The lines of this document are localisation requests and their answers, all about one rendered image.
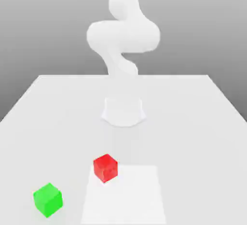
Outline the small red cube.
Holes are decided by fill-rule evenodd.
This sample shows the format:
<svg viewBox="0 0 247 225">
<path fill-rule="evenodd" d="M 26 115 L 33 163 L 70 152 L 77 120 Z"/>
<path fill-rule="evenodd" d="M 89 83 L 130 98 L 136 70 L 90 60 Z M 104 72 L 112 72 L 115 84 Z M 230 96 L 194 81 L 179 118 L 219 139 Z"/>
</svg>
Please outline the small red cube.
<svg viewBox="0 0 247 225">
<path fill-rule="evenodd" d="M 105 154 L 93 161 L 94 173 L 103 183 L 118 175 L 118 162 L 109 154 Z"/>
</svg>

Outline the small green cube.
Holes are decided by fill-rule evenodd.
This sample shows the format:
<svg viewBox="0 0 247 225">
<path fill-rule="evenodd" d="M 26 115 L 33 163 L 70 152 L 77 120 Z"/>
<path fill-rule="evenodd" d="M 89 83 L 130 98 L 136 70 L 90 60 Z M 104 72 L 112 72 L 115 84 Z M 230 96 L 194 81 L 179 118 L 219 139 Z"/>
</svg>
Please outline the small green cube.
<svg viewBox="0 0 247 225">
<path fill-rule="evenodd" d="M 50 217 L 63 207 L 61 191 L 51 183 L 47 183 L 33 193 L 36 208 L 46 217 Z"/>
</svg>

